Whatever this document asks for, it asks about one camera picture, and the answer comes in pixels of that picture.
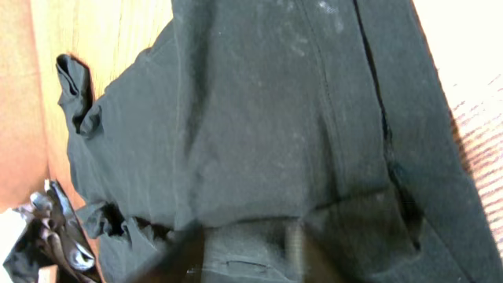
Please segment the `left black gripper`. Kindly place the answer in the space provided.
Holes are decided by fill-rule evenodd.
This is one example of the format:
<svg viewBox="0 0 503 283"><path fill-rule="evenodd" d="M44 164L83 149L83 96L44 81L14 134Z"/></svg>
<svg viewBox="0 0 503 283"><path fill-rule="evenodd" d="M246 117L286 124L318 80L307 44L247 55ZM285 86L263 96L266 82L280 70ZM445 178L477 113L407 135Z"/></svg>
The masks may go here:
<svg viewBox="0 0 503 283"><path fill-rule="evenodd" d="M58 181L45 180L42 192L6 213L13 221L2 227L17 230L2 260L11 282L38 282L43 270L52 271L56 282L101 281L97 257Z"/></svg>

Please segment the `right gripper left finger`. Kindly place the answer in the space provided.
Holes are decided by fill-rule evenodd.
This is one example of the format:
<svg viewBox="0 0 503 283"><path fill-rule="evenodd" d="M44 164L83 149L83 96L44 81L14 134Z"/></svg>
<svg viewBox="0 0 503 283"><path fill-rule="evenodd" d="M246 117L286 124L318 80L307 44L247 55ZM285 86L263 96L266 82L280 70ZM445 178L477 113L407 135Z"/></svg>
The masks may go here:
<svg viewBox="0 0 503 283"><path fill-rule="evenodd" d="M190 226L174 247L157 255L133 276L133 283L199 283L204 261L204 230Z"/></svg>

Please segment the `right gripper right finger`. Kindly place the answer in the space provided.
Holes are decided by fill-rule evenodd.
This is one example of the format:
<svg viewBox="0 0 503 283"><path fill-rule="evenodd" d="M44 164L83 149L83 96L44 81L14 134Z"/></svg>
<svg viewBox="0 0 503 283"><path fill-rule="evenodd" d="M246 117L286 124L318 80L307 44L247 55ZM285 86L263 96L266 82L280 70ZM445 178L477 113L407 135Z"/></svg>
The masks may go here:
<svg viewBox="0 0 503 283"><path fill-rule="evenodd" d="M329 261L303 224L291 222L286 228L285 249L296 276L304 283L344 283L343 276Z"/></svg>

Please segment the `dark teal t-shirt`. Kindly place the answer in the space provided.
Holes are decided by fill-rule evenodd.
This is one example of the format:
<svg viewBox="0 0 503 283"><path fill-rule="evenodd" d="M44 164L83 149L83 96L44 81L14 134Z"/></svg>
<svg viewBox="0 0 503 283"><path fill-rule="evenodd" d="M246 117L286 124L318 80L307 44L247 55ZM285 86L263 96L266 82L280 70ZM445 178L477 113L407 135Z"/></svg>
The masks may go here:
<svg viewBox="0 0 503 283"><path fill-rule="evenodd" d="M298 221L349 282L499 282L409 1L175 1L94 98L56 60L72 184L108 282L204 230L201 282L298 282Z"/></svg>

